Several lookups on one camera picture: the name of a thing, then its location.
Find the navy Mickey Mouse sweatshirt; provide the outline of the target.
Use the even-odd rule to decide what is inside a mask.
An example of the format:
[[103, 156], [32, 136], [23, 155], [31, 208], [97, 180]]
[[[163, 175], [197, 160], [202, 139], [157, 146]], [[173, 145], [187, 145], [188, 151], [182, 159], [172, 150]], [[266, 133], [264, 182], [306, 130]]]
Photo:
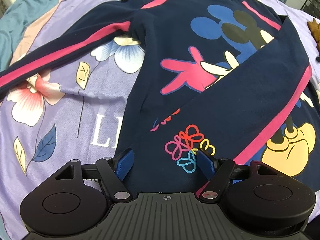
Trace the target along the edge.
[[[142, 56], [117, 56], [132, 38]], [[104, 2], [64, 34], [1, 74], [1, 90], [103, 48], [124, 71], [138, 69], [116, 154], [132, 150], [133, 193], [191, 191], [206, 182], [193, 149], [261, 160], [319, 189], [319, 111], [300, 103], [311, 66], [290, 19], [255, 0]]]

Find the purple floral bed sheet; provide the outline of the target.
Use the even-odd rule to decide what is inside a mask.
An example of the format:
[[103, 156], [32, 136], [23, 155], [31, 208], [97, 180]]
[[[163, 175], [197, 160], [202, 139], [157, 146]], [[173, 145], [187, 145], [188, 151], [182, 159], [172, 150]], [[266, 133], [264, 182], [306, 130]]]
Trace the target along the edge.
[[[55, 35], [40, 37], [31, 52], [60, 37], [101, 3], [68, 10], [53, 27]], [[286, 16], [278, 8], [264, 5]], [[307, 22], [309, 16], [297, 12], [286, 17], [300, 38], [302, 29], [297, 23]], [[301, 43], [312, 72], [298, 99], [319, 111], [319, 71], [306, 47], [313, 44], [312, 37]], [[117, 37], [112, 45], [117, 56], [130, 60], [143, 54], [132, 38]], [[38, 88], [28, 77], [15, 92], [5, 93], [1, 105], [1, 239], [22, 239], [26, 235], [19, 213], [23, 198], [67, 161], [78, 159], [89, 164], [118, 155], [116, 146], [127, 98], [138, 73], [138, 69], [124, 71], [113, 55], [99, 48], [68, 63], [65, 70], [55, 67], [38, 72]]]

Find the brown folded garment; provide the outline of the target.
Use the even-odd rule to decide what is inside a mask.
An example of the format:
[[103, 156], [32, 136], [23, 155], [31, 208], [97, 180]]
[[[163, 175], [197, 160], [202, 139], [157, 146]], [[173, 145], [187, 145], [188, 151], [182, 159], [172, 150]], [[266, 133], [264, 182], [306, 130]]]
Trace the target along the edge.
[[317, 49], [320, 50], [320, 24], [317, 23], [316, 19], [314, 18], [312, 21], [307, 22], [307, 25], [317, 44]]

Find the blue teal bedding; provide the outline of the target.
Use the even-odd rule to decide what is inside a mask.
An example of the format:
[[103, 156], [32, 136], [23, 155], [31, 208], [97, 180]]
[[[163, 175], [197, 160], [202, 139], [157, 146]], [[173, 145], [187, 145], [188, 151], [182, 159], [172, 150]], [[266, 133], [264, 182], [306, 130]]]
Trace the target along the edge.
[[16, 0], [1, 17], [1, 71], [9, 67], [27, 27], [58, 4], [59, 0]]

